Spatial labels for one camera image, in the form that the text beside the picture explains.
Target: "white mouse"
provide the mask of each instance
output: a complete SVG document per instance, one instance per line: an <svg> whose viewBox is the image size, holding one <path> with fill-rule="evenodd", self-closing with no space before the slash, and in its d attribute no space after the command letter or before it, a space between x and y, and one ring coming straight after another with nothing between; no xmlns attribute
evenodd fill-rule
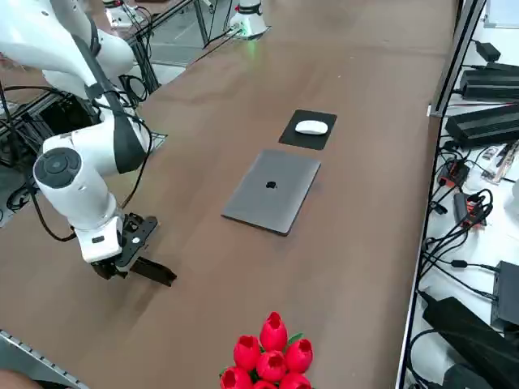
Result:
<svg viewBox="0 0 519 389"><path fill-rule="evenodd" d="M296 132L305 135L324 135L328 132L328 125L316 120L304 120L295 127Z"/></svg>

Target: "black mouse pad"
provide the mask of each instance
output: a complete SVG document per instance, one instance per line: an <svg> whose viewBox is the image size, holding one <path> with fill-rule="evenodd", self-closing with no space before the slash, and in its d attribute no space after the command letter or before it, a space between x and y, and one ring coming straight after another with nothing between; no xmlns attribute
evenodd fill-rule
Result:
<svg viewBox="0 0 519 389"><path fill-rule="evenodd" d="M299 134L295 131L295 127L298 123L304 122L305 120L316 120L317 122L326 123L328 125L328 132L324 135ZM312 148L314 150L322 150L324 149L324 146L326 146L326 142L328 142L328 138L332 133L336 120L337 115L298 109L290 119L290 122L285 128L285 131L283 131L283 134L281 134L279 143Z"/></svg>

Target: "red tulip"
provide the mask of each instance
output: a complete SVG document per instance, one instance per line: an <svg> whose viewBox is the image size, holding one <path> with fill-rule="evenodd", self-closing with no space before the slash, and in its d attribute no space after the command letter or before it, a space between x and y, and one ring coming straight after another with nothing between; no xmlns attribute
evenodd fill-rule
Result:
<svg viewBox="0 0 519 389"><path fill-rule="evenodd" d="M280 351L267 351L258 359L256 365L258 375L265 381L277 383L286 374L285 356Z"/></svg>
<svg viewBox="0 0 519 389"><path fill-rule="evenodd" d="M281 381L279 389L311 389L311 383L304 375L288 373Z"/></svg>
<svg viewBox="0 0 519 389"><path fill-rule="evenodd" d="M304 373L314 359L314 352L308 339L301 339L291 344L285 354L286 365L290 372Z"/></svg>
<svg viewBox="0 0 519 389"><path fill-rule="evenodd" d="M252 389L249 374L240 367L230 367L220 378L221 389Z"/></svg>
<svg viewBox="0 0 519 389"><path fill-rule="evenodd" d="M258 381L254 384L253 389L277 389L273 383L268 383L267 381Z"/></svg>
<svg viewBox="0 0 519 389"><path fill-rule="evenodd" d="M240 336L234 346L234 361L246 371L256 367L256 362L261 355L260 342L255 336Z"/></svg>
<svg viewBox="0 0 519 389"><path fill-rule="evenodd" d="M259 337L266 351L283 351L289 339L289 334L286 331L283 320L281 320L281 316L277 312L272 312L268 316Z"/></svg>

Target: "laptop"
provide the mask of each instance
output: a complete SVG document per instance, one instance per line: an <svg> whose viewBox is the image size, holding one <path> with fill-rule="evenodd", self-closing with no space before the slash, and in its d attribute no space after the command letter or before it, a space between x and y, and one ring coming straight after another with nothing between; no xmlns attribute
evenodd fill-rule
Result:
<svg viewBox="0 0 519 389"><path fill-rule="evenodd" d="M263 150L221 215L288 235L320 165L306 156Z"/></svg>

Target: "table surface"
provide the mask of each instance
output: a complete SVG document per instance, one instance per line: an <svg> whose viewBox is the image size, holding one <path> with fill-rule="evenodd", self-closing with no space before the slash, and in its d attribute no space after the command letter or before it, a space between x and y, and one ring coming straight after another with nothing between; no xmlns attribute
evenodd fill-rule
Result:
<svg viewBox="0 0 519 389"><path fill-rule="evenodd" d="M483 25L484 22L480 20L474 32L474 39L481 42L491 42L501 52L499 63L519 65L519 53L516 47L519 30L484 28ZM465 65L486 65L486 62L476 52L474 43L470 44L463 63ZM458 76L455 88L459 88L461 75L462 71ZM479 103L482 102L462 100L459 95L452 95L447 109L447 116L494 108L493 106L481 106ZM441 134L447 135L444 128ZM440 145L443 145L449 140L451 140L449 137L442 138ZM470 154L470 159L474 160L481 151L482 148L474 149ZM436 161L438 167L443 163L441 158ZM483 158L479 158L478 163L482 167L486 167L486 162ZM519 252L519 218L506 208L513 197L513 184L502 181L498 186L492 185L481 178L481 173L482 170L480 168L473 167L470 170L466 184L463 186L463 190L468 194L475 193L483 188L492 191L494 196L494 208L487 218L488 226L478 232L471 231L469 238L463 246L447 253L442 259L446 261L463 259L468 263L484 263L492 266L496 266L499 261L519 265L519 256L516 254ZM519 160L517 158L513 162L512 168L506 177L513 180L519 179ZM447 187L440 189L435 199L438 199L447 190ZM448 214L443 216L437 215L435 212L431 214L426 231L428 237L440 237L446 234L456 224L453 212L450 211L452 209L453 195L454 193L449 194L442 201L442 205L449 210ZM494 274L492 272L477 268L465 270L453 269L449 265L443 265L441 263L439 265L473 288L492 293L494 286ZM490 324L491 303L487 299L479 297L463 288L463 286L451 280L439 270L432 268L422 279L419 287L421 290L427 290L427 292L436 299L451 296L457 298L481 320ZM431 328L422 318L422 313L426 306L427 304L422 301L422 299L418 299L414 312L414 322L412 324L412 336L416 336L419 332ZM435 383L441 383L445 371L457 362L459 362L459 357L453 353L450 345L445 342L441 336L436 334L424 336L416 343L413 349L414 368L424 378L432 380Z"/></svg>
<svg viewBox="0 0 519 389"><path fill-rule="evenodd" d="M271 310L312 340L316 387L395 382L439 129L425 112L452 2L264 9L272 30L260 41L222 46L140 111L169 138L128 210L160 220L147 251L178 274L171 289L101 279L77 242L45 235L32 206L0 233L2 327L90 387L217 387L235 340ZM277 142L296 109L338 115L323 151ZM265 148L322 161L288 237L220 216ZM122 198L134 179L110 189Z"/></svg>

